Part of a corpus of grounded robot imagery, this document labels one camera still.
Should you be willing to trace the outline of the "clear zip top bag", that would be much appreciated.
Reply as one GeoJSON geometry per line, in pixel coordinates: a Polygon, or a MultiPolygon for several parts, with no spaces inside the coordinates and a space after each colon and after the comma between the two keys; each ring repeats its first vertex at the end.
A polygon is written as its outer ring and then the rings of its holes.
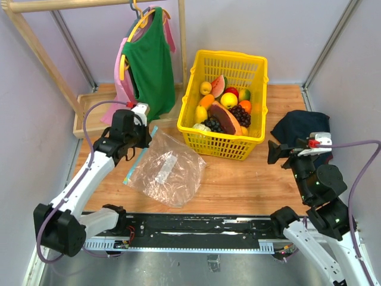
{"type": "Polygon", "coordinates": [[[151,137],[149,147],[138,155],[123,183],[159,203],[181,208],[197,193],[207,164],[157,126],[151,137]]]}

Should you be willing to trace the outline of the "papaya slice toy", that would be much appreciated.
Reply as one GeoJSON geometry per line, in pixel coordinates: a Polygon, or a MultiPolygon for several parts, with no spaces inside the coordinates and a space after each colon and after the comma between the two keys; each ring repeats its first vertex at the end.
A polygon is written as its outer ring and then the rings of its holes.
{"type": "Polygon", "coordinates": [[[242,129],[237,119],[219,102],[214,101],[211,104],[209,112],[212,117],[216,118],[220,122],[221,128],[226,134],[237,136],[242,135],[242,129]]]}

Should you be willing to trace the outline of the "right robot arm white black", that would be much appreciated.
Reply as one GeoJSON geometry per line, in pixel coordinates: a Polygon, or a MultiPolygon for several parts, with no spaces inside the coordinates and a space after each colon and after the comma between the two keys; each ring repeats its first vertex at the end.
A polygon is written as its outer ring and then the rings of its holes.
{"type": "Polygon", "coordinates": [[[271,214],[270,232],[286,237],[317,268],[327,285],[379,285],[371,263],[364,257],[359,231],[352,213],[355,189],[380,152],[377,147],[349,189],[348,202],[339,196],[348,187],[339,168],[332,164],[315,167],[314,160],[336,146],[328,132],[314,132],[296,147],[268,142],[268,164],[285,158],[283,169],[293,173],[307,217],[333,251],[330,255],[309,233],[305,223],[288,206],[271,214]]]}

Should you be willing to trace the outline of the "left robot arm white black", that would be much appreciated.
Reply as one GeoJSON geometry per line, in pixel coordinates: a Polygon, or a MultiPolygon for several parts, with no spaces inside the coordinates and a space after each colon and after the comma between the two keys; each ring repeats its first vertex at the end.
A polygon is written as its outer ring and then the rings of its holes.
{"type": "Polygon", "coordinates": [[[85,164],[65,189],[49,204],[39,204],[33,212],[37,251],[42,247],[69,257],[75,256],[85,241],[101,232],[119,236],[127,230],[124,208],[104,205],[97,212],[83,214],[88,200],[103,179],[127,159],[129,149],[147,148],[151,141],[147,119],[148,105],[119,109],[112,124],[90,146],[85,164]]]}

